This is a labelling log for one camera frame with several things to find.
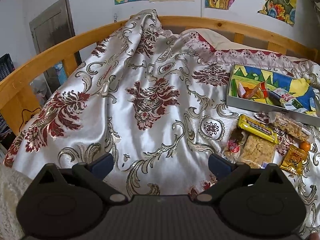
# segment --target wooden bed rail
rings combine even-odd
[[[161,16],[159,20],[163,26],[233,32],[235,33],[234,42],[240,44],[243,43],[244,36],[257,38],[268,41],[268,50],[286,54],[289,49],[307,59],[320,62],[318,50],[307,48],[296,41],[256,27],[200,17]],[[13,132],[17,135],[23,125],[40,111],[36,96],[29,85],[34,78],[59,61],[62,61],[67,76],[70,76],[77,68],[74,53],[97,41],[102,41],[125,23],[126,21],[116,22],[76,35],[35,56],[2,80],[0,82],[0,113]]]

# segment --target wall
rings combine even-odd
[[[1,0],[0,18],[0,57],[9,53],[13,65],[18,68],[32,57],[23,20],[22,0]]]
[[[29,22],[58,0],[22,0],[22,11],[29,49],[35,55]],[[118,20],[147,8],[155,8],[159,15],[200,16],[201,0],[195,2],[149,2],[138,1],[114,5],[114,0],[69,0],[75,33],[79,34],[113,22],[113,15]],[[271,17],[256,13],[262,9],[264,0],[236,0],[229,10],[206,8],[204,17],[236,21],[279,33],[309,47],[319,48],[320,36],[313,6],[309,0],[298,0],[296,23],[290,26]],[[94,46],[81,50],[84,60]]]

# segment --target gold snack wrapper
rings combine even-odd
[[[305,161],[307,157],[307,152],[291,144],[280,168],[295,175],[302,175],[302,162]]]
[[[243,130],[253,133],[265,140],[279,144],[278,135],[273,130],[265,126],[263,123],[247,117],[244,114],[241,114],[238,126]]]

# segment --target satin bedspread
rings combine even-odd
[[[225,104],[234,64],[307,76],[319,88],[320,67],[312,61],[235,44],[210,30],[172,34],[155,10],[145,10],[98,45],[52,95],[4,165],[34,178],[45,163],[70,168],[111,153],[115,166],[104,181],[128,197],[194,197],[217,181],[209,155],[223,154],[240,114],[254,116]],[[310,128],[316,143],[303,176],[284,172],[307,207],[302,236],[320,224],[320,130]],[[280,141],[275,163],[294,143],[287,134]]]

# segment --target black basket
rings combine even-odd
[[[14,71],[14,66],[9,54],[0,58],[0,81]],[[0,114],[0,133],[7,127],[7,123]]]

